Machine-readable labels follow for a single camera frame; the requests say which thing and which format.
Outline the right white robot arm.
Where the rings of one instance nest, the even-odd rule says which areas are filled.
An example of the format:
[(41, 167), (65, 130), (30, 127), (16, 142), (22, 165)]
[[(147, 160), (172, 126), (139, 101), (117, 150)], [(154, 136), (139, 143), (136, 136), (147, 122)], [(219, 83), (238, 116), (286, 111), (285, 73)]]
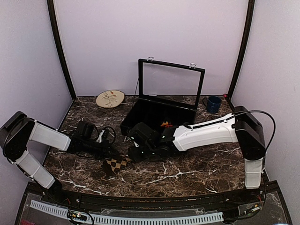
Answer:
[(134, 146), (128, 149), (128, 156), (134, 163), (139, 163), (151, 157), (166, 157), (196, 147), (239, 143), (245, 161), (245, 189), (240, 191), (239, 199), (243, 203), (250, 203), (257, 196), (270, 145), (265, 143), (263, 126), (253, 116), (254, 113), (271, 116), (265, 111), (237, 106), (232, 113), (207, 122), (163, 125), (162, 133), (140, 122), (128, 133), (134, 142)]

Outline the red yellow black argyle sock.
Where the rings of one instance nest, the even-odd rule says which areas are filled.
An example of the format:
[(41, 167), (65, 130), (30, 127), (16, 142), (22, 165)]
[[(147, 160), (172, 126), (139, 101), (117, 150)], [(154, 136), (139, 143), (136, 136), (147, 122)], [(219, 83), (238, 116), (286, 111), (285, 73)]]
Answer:
[(164, 121), (162, 122), (162, 124), (160, 125), (162, 128), (170, 128), (173, 126), (173, 124), (171, 122), (168, 121)]

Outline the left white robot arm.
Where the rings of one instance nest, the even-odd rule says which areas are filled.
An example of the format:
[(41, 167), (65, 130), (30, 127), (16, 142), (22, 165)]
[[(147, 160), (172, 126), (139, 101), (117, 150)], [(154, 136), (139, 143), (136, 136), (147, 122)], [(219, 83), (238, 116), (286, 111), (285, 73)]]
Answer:
[(62, 184), (36, 159), (30, 147), (39, 144), (70, 154), (85, 152), (101, 160), (118, 153), (109, 138), (112, 130), (110, 126), (99, 130), (90, 122), (80, 121), (72, 134), (66, 134), (17, 111), (0, 129), (0, 147), (9, 163), (48, 190), (55, 204), (63, 204), (66, 193), (60, 190)]

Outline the brown tan argyle sock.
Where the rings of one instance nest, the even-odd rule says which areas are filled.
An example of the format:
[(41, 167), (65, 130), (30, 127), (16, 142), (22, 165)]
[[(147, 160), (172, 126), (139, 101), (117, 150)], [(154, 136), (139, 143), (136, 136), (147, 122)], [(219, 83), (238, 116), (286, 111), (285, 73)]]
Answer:
[(126, 168), (133, 161), (123, 154), (114, 155), (103, 161), (101, 168), (107, 177), (114, 176), (120, 170)]

